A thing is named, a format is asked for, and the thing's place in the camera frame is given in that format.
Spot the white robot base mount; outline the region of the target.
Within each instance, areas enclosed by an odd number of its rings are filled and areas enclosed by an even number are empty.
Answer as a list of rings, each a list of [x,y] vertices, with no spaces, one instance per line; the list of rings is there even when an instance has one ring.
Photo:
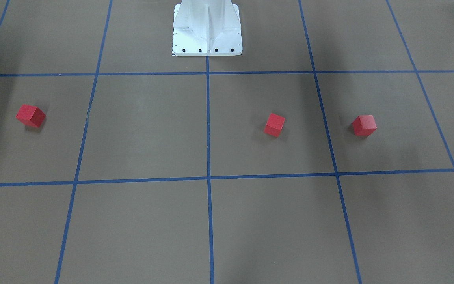
[[[239,7],[230,0],[182,0],[174,6],[173,56],[239,56]]]

